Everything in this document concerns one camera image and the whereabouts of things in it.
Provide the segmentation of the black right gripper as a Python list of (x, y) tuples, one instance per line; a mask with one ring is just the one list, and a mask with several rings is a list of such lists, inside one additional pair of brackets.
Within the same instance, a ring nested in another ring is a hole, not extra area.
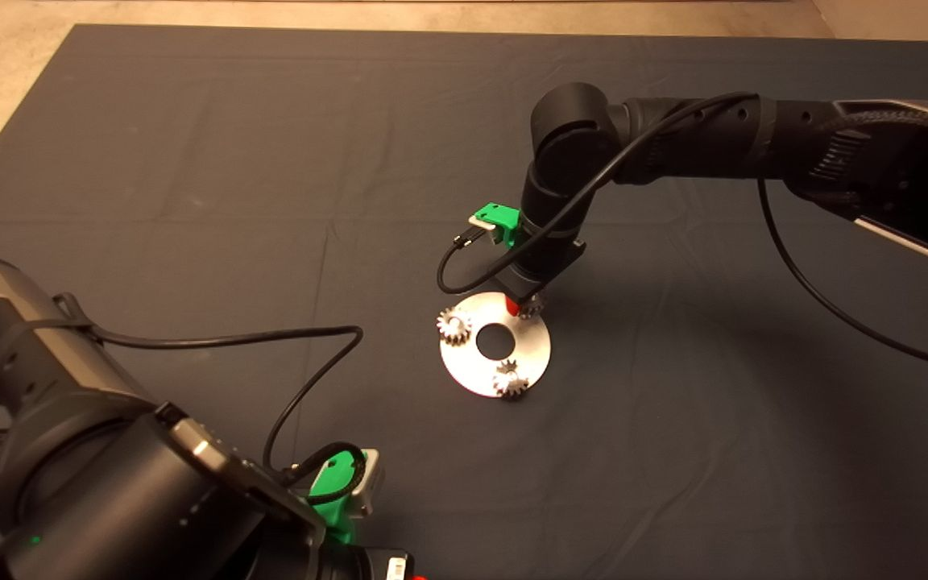
[(585, 250), (586, 244), (581, 239), (549, 236), (498, 272), (496, 287), (506, 295), (508, 315), (519, 317), (520, 304), (544, 291)]

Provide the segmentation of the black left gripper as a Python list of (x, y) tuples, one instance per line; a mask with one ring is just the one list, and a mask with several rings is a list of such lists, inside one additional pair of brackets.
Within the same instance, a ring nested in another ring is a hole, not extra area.
[(406, 550), (331, 544), (321, 547), (316, 579), (412, 579), (416, 558)]

